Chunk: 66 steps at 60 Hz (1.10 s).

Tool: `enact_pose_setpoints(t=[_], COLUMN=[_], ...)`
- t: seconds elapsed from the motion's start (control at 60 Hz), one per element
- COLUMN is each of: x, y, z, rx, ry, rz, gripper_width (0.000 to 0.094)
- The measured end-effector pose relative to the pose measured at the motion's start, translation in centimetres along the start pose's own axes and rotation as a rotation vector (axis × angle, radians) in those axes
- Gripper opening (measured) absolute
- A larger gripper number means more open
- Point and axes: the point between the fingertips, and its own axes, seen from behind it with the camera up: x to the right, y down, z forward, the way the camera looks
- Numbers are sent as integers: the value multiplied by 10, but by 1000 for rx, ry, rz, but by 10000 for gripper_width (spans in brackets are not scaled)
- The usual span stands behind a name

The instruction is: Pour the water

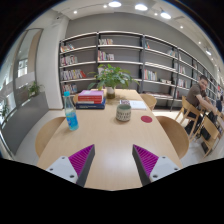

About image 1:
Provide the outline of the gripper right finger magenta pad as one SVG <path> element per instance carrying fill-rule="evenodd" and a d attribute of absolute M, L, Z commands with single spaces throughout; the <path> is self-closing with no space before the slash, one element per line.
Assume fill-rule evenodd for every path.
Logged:
<path fill-rule="evenodd" d="M 143 186 L 179 170 L 179 167 L 168 157 L 157 156 L 137 145 L 133 145 L 132 155 Z"/>

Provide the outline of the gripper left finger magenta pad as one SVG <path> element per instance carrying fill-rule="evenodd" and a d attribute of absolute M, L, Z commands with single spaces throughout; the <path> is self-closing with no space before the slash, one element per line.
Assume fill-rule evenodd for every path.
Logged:
<path fill-rule="evenodd" d="M 47 171 L 78 186 L 84 187 L 94 156 L 95 145 L 92 144 L 69 157 L 59 157 L 47 168 Z"/>

